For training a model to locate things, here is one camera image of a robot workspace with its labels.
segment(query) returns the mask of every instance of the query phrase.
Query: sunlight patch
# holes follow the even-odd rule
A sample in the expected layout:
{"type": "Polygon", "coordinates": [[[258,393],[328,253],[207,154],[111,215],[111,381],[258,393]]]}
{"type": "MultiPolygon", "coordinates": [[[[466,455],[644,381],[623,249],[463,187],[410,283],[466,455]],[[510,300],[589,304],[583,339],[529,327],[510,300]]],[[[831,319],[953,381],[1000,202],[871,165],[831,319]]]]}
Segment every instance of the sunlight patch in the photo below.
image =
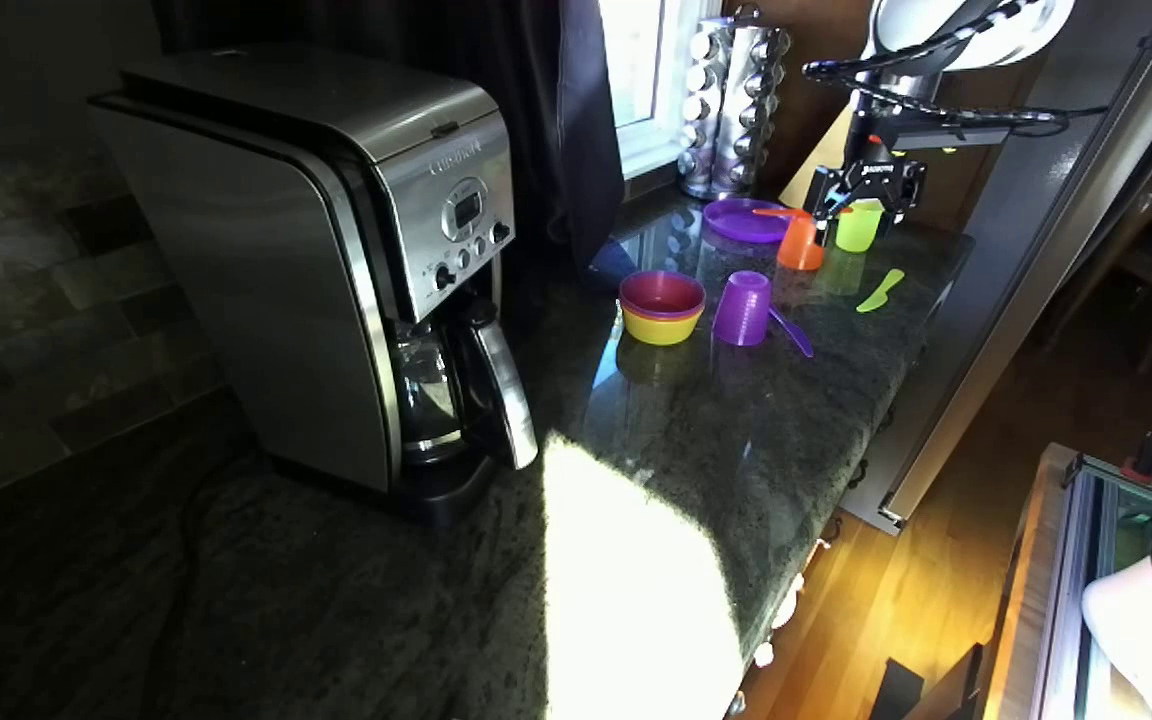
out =
{"type": "Polygon", "coordinates": [[[718,714],[743,661],[708,531],[564,437],[544,522],[548,714],[718,714]]]}

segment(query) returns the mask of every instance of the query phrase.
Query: pink bowl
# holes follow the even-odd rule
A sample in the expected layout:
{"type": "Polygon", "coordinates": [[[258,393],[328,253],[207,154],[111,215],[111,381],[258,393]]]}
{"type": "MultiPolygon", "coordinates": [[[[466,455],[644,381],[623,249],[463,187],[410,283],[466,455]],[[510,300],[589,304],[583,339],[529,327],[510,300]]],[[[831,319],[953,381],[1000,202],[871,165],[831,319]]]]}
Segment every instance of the pink bowl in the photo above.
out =
{"type": "Polygon", "coordinates": [[[702,309],[702,289],[680,270],[633,270],[620,283],[620,304],[634,316],[684,319],[702,309]]]}

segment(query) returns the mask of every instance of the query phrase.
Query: kitchen utensil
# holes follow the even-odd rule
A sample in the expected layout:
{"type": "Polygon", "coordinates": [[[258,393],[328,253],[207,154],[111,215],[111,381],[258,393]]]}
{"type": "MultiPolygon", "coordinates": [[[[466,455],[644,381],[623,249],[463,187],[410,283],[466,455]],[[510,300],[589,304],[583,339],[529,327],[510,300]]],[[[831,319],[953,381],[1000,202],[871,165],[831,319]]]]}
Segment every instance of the kitchen utensil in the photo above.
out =
{"type": "Polygon", "coordinates": [[[684,343],[702,311],[702,289],[680,270],[633,270],[620,283],[623,332],[638,343],[684,343]]]}
{"type": "Polygon", "coordinates": [[[831,229],[831,249],[864,254],[879,231],[879,219],[884,219],[884,200],[864,194],[849,202],[831,229]]]}
{"type": "Polygon", "coordinates": [[[817,215],[804,207],[782,207],[787,229],[774,249],[774,262],[787,270],[818,270],[822,267],[822,245],[817,234],[817,215]]]}
{"type": "Polygon", "coordinates": [[[854,311],[860,311],[860,316],[879,311],[901,280],[904,280],[904,267],[888,267],[888,277],[879,280],[879,289],[871,289],[871,291],[854,304],[854,311]]]}
{"type": "Polygon", "coordinates": [[[804,359],[817,354],[810,336],[809,336],[797,319],[787,319],[781,309],[770,309],[770,319],[781,322],[782,339],[787,339],[804,359]]]}
{"type": "Polygon", "coordinates": [[[697,277],[702,289],[724,289],[730,270],[770,270],[782,215],[766,215],[766,200],[702,202],[697,277]]]}
{"type": "Polygon", "coordinates": [[[730,270],[713,316],[718,343],[754,348],[766,339],[770,280],[762,270],[730,270]]]}

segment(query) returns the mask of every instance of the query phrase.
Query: window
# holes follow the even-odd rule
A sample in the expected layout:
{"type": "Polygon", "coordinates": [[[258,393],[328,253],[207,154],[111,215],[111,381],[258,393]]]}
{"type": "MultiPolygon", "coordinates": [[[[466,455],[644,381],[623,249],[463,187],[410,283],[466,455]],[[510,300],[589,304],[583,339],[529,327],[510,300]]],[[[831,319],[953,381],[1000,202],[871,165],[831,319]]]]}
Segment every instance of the window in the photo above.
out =
{"type": "Polygon", "coordinates": [[[612,112],[623,175],[644,175],[684,153],[686,48],[718,0],[600,0],[612,112]]]}

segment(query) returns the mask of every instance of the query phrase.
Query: carafe handle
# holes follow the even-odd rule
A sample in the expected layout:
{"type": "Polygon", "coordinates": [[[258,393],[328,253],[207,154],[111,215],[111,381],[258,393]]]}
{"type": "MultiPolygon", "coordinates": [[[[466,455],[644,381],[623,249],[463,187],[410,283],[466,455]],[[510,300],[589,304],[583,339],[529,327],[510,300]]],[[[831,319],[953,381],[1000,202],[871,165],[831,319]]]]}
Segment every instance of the carafe handle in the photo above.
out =
{"type": "Polygon", "coordinates": [[[480,353],[480,359],[493,375],[493,389],[496,389],[493,410],[496,410],[496,424],[505,433],[509,458],[510,458],[510,466],[529,466],[538,447],[535,447],[535,427],[530,427],[522,381],[510,364],[505,332],[487,311],[471,311],[466,336],[471,336],[471,348],[480,353]]]}

